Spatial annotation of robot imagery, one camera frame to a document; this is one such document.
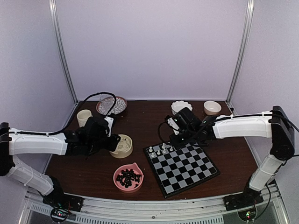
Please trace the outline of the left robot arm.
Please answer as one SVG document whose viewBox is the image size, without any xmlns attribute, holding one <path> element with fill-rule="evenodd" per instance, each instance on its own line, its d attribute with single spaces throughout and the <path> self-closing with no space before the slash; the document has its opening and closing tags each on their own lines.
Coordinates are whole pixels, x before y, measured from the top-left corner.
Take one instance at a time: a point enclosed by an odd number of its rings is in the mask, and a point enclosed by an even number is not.
<svg viewBox="0 0 299 224">
<path fill-rule="evenodd" d="M 101 149 L 113 152 L 121 138 L 112 133 L 112 117 L 87 119 L 79 129 L 61 130 L 53 133 L 38 133 L 10 128 L 6 122 L 0 125 L 0 175 L 12 177 L 26 186 L 39 191 L 57 207 L 67 203 L 59 181 L 41 174 L 23 163 L 19 154 L 56 154 L 65 156 L 84 155 L 86 157 Z"/>
</svg>

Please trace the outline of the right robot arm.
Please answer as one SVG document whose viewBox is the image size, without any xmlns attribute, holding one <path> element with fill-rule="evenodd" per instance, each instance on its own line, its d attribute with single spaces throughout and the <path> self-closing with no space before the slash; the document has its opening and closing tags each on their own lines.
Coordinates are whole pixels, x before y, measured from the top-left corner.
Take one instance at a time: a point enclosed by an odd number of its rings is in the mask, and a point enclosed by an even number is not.
<svg viewBox="0 0 299 224">
<path fill-rule="evenodd" d="M 272 147 L 262 164 L 249 179 L 248 188 L 240 194 L 240 203 L 251 205 L 257 192 L 276 175 L 280 167 L 295 155 L 294 124 L 280 106 L 272 110 L 247 115 L 213 115 L 200 120 L 187 107 L 165 118 L 173 129 L 170 143 L 175 148 L 196 143 L 206 146 L 206 141 L 230 137 L 263 137 L 272 140 Z"/>
</svg>

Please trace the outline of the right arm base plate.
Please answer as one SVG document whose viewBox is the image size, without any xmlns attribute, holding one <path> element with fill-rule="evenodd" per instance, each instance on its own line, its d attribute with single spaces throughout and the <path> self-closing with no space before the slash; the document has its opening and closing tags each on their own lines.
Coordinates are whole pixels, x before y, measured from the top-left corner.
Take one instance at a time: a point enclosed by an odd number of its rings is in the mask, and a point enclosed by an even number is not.
<svg viewBox="0 0 299 224">
<path fill-rule="evenodd" d="M 228 195 L 223 198 L 226 211 L 238 210 L 250 206 L 254 206 L 257 203 L 263 202 L 263 197 L 260 191 L 243 191 L 242 193 Z"/>
</svg>

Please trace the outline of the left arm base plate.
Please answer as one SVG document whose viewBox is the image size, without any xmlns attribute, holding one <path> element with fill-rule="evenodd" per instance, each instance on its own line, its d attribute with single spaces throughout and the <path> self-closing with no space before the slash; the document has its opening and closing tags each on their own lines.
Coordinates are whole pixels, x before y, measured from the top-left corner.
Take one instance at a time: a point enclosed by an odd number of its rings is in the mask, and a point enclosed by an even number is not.
<svg viewBox="0 0 299 224">
<path fill-rule="evenodd" d="M 65 193 L 56 195 L 50 193 L 47 196 L 40 193 L 40 195 L 43 198 L 43 203 L 50 205 L 52 208 L 67 212 L 80 212 L 84 202 L 82 197 L 72 196 Z"/>
</svg>

